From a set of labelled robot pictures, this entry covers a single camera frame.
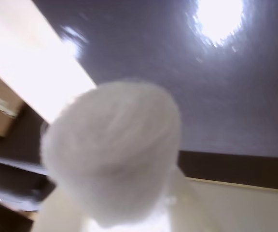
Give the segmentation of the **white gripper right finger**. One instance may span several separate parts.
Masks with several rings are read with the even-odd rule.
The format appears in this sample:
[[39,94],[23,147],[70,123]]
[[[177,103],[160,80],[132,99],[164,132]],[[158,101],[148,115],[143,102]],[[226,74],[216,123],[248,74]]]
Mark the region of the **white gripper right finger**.
[[173,232],[205,230],[205,208],[194,187],[178,167],[170,176],[167,208]]

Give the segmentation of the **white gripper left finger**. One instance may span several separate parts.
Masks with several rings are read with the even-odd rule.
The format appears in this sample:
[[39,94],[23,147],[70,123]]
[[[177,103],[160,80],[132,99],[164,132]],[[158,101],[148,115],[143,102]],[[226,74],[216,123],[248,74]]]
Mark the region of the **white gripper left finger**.
[[83,195],[86,188],[57,186],[41,204],[33,232],[90,232]]

